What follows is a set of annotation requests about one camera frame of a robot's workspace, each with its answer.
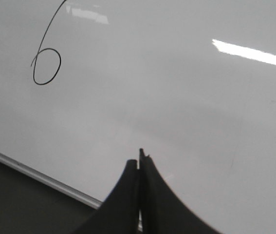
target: whiteboard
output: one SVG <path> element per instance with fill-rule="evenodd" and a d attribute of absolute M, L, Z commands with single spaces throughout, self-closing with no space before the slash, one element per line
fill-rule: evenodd
<path fill-rule="evenodd" d="M 217 230 L 276 233 L 276 1 L 0 0 L 0 157 L 103 201 L 141 147 Z"/>

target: black marker line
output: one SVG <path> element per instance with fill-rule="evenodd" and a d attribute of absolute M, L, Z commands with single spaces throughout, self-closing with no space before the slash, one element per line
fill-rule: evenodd
<path fill-rule="evenodd" d="M 46 36 L 46 34 L 47 34 L 48 30 L 49 30 L 49 27 L 50 27 L 52 21 L 54 20 L 56 14 L 58 13 L 58 11 L 60 10 L 60 8 L 62 7 L 62 5 L 63 5 L 66 1 L 67 1 L 67 0 L 64 0 L 64 1 L 61 3 L 61 5 L 58 7 L 58 9 L 56 10 L 56 12 L 54 13 L 54 16 L 52 16 L 52 18 L 51 18 L 51 20 L 50 20 L 50 22 L 49 22 L 49 24 L 48 24 L 48 27 L 47 27 L 47 29 L 46 29 L 46 31 L 45 31 L 45 33 L 44 33 L 44 36 L 42 37 L 42 40 L 41 40 L 41 42 L 40 42 L 40 45 L 39 45 L 37 54 L 35 55 L 35 57 L 34 57 L 32 63 L 31 63 L 31 67 L 32 67 L 33 62 L 34 62 L 33 81 L 35 82 L 35 84 L 38 84 L 38 85 L 45 85 L 45 84 L 50 83 L 50 82 L 56 77 L 56 75 L 58 74 L 58 71 L 59 71 L 59 69 L 60 69 L 60 67 L 61 67 L 61 55 L 60 55 L 60 53 L 59 53 L 56 49 L 54 49 L 54 48 L 45 48 L 45 49 L 43 49 L 43 50 L 40 50 L 40 49 L 41 49 L 41 45 L 42 45 L 42 43 L 43 43 L 43 41 L 44 41 L 44 39 L 45 39 L 45 36 Z M 58 69 L 56 70 L 54 76 L 53 76 L 49 81 L 47 81 L 47 82 L 45 82 L 45 83 L 38 83 L 38 82 L 35 80 L 35 69 L 36 69 L 37 58 L 38 58 L 38 55 L 39 55 L 40 53 L 42 53 L 43 51 L 46 51 L 46 50 L 52 50 L 52 51 L 56 52 L 56 54 L 57 54 L 58 57 L 59 57 L 59 65 L 58 65 Z"/>

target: dark gray floor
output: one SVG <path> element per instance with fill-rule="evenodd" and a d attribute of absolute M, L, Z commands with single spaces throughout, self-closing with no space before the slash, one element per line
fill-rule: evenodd
<path fill-rule="evenodd" d="M 0 163 L 0 234 L 69 234 L 93 211 Z"/>

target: black ink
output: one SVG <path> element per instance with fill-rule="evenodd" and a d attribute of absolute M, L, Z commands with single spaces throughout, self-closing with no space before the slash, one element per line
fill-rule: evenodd
<path fill-rule="evenodd" d="M 54 48 L 45 48 L 45 49 L 42 49 L 42 50 L 40 50 L 40 49 L 41 49 L 41 45 L 42 45 L 42 43 L 43 43 L 43 41 L 44 41 L 44 39 L 45 39 L 45 36 L 46 36 L 46 34 L 47 34 L 48 30 L 49 30 L 49 27 L 50 27 L 52 21 L 54 20 L 56 14 L 58 13 L 58 11 L 60 10 L 60 8 L 62 7 L 62 5 L 63 5 L 66 1 L 67 1 L 67 0 L 64 0 L 64 1 L 61 3 L 61 5 L 60 5 L 60 6 L 58 7 L 58 9 L 56 10 L 54 16 L 52 16 L 52 18 L 51 18 L 51 20 L 50 20 L 50 22 L 49 22 L 49 24 L 48 24 L 48 27 L 47 27 L 47 29 L 46 29 L 46 31 L 45 31 L 45 33 L 44 33 L 44 36 L 42 37 L 42 40 L 41 40 L 41 42 L 40 42 L 40 45 L 39 45 L 37 54 L 35 55 L 35 57 L 34 57 L 32 63 L 31 63 L 31 67 L 32 67 L 32 65 L 33 65 L 33 63 L 34 63 L 34 68 L 33 68 L 33 81 L 35 82 L 35 84 L 38 84 L 38 85 L 45 85 L 45 84 L 50 83 L 50 82 L 56 77 L 56 75 L 58 74 L 58 71 L 59 71 L 59 69 L 60 69 L 60 67 L 61 67 L 61 55 L 60 55 L 60 53 L 59 53 L 56 49 L 54 49 Z M 37 58 L 38 58 L 38 55 L 39 55 L 40 53 L 42 53 L 42 52 L 44 52 L 44 51 L 46 51 L 46 50 L 52 50 L 52 51 L 56 52 L 56 54 L 57 54 L 58 57 L 59 57 L 59 65 L 58 65 L 58 69 L 56 70 L 54 76 L 53 76 L 49 81 L 47 81 L 47 82 L 45 82 L 45 83 L 38 83 L 38 82 L 35 80 L 35 69 L 36 69 Z"/>

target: black plastic part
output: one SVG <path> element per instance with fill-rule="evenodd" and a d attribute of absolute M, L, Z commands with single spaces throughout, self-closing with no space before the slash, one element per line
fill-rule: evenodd
<path fill-rule="evenodd" d="M 177 198 L 142 149 L 139 199 L 144 234 L 219 234 Z"/>
<path fill-rule="evenodd" d="M 139 172 L 136 160 L 125 169 L 98 210 L 73 234 L 136 234 L 138 232 Z"/>

